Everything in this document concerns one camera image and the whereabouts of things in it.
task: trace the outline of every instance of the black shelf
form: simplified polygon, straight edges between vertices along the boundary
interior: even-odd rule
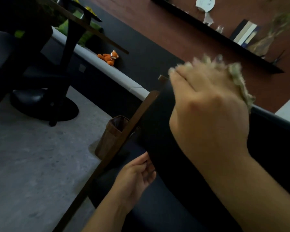
[[[249,50],[245,49],[244,47],[240,46],[239,44],[235,43],[234,41],[230,40],[229,38],[225,37],[224,35],[220,34],[216,30],[212,29],[211,27],[207,26],[206,24],[202,23],[200,20],[194,18],[193,16],[189,15],[185,11],[177,8],[176,6],[170,4],[165,0],[152,0],[154,3],[162,6],[167,11],[171,12],[172,14],[176,15],[180,19],[188,22],[189,24],[193,25],[197,29],[203,31],[207,35],[211,36],[215,40],[221,42],[222,44],[232,48],[237,53],[243,55],[244,57],[250,59],[255,64],[259,65],[260,67],[266,69],[272,74],[284,73],[284,71],[275,65],[271,64],[270,62],[264,60],[263,58],[251,53]]]

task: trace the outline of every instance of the stuffed fox toy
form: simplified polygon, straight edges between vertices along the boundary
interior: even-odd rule
[[[116,53],[115,50],[113,50],[111,54],[98,54],[97,56],[98,58],[107,62],[107,64],[110,66],[114,66],[115,59],[119,58],[119,55]]]

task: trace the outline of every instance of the hand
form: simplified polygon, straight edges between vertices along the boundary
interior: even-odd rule
[[[129,213],[155,178],[155,167],[148,153],[145,152],[122,168],[109,194],[115,197]]]
[[[171,68],[169,75],[176,101],[170,129],[199,171],[249,155],[248,108],[226,67],[214,69],[194,60]]]

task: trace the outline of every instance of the plush toy head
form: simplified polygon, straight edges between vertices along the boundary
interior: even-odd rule
[[[113,50],[113,52],[111,53],[111,57],[112,57],[113,59],[117,59],[117,58],[119,58],[119,55],[116,53],[115,50]]]

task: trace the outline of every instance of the wall outlet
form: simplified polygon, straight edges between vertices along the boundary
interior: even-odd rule
[[[84,71],[86,70],[86,67],[84,65],[80,64],[78,70],[80,72],[84,73]]]

